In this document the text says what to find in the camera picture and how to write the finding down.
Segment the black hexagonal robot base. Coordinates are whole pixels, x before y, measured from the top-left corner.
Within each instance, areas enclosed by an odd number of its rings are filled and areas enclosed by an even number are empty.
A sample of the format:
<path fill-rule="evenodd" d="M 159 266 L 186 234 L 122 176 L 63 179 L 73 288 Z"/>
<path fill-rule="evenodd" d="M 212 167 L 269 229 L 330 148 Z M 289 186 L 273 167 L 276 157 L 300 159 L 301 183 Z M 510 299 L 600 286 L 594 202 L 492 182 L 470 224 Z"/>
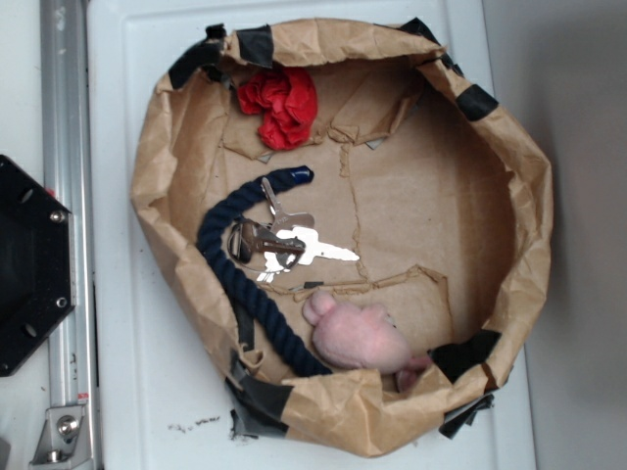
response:
<path fill-rule="evenodd" d="M 15 374 L 73 310 L 68 211 L 1 157 L 1 375 Z"/>

